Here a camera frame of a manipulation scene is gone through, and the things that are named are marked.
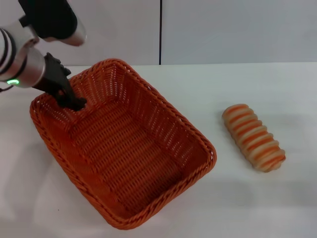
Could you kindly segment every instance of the wicker basket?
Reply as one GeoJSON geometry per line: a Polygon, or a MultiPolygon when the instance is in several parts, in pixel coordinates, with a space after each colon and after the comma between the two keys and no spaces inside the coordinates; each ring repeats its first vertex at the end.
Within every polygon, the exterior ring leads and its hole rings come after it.
{"type": "Polygon", "coordinates": [[[59,108],[43,94],[31,118],[110,225],[141,225],[214,167],[210,142],[125,62],[99,62],[70,82],[88,100],[85,109],[59,108]]]}

